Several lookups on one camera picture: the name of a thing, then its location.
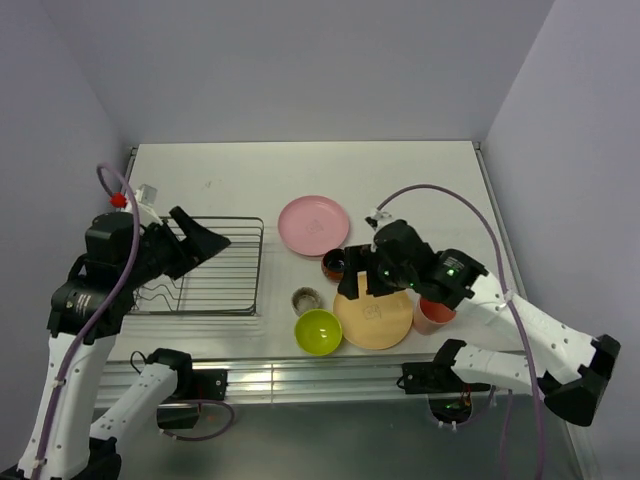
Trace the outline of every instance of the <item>wooden plate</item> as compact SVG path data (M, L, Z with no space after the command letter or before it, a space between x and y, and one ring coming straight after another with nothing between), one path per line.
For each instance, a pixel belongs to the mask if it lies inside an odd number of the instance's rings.
M348 300L340 294L333 313L342 323L344 338L360 348L384 350L400 343L411 330L413 303L406 292L384 297L367 295L367 277L358 277L360 298Z

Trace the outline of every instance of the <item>metal wire rack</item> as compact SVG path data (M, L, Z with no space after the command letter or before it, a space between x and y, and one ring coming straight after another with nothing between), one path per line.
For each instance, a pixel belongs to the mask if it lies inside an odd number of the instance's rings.
M264 222L257 217L193 217L231 240L218 255L179 280L159 277L136 291L133 315L256 314ZM166 218L178 239L182 230Z

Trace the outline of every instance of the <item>white table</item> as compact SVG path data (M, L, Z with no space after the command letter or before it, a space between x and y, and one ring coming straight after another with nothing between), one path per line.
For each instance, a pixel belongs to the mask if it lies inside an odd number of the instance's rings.
M351 219L349 244L368 243L365 223L371 207L415 183L448 187L469 199L497 231L489 194L471 142L339 142L141 145L130 165L130 182L158 189L156 210L175 205L190 215L258 216L265 223L258 315L248 318L129 316L111 360L133 350L157 347L191 353L196 359L306 358L293 337L292 292L317 289L329 306L336 285L326 280L318 259L300 257L280 241L276 229L282 208L309 194L330 197ZM387 208L406 219L434 250L469 253L496 272L491 242L478 219L457 200L438 192L416 191ZM508 268L508 283L515 282ZM456 318L435 335L415 331L399 345L375 355L433 354L448 338L485 348L520 350L498 333ZM343 341L337 356L371 355Z

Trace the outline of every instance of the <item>wall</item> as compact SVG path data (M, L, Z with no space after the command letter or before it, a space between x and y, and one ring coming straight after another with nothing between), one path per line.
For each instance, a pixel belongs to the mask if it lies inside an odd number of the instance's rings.
M640 469L640 3L556 0L484 152L528 293L622 353L590 430L609 479Z
M0 2L0 71L1 471L35 420L51 294L107 205L94 165L124 149L37 1Z
M128 140L154 143L480 140L553 2L43 3Z

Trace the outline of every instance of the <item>brown cup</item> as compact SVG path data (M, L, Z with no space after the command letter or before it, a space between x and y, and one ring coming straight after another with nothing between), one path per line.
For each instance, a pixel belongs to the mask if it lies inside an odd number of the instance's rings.
M339 283L344 275L344 250L334 248L322 257L322 273L332 282Z

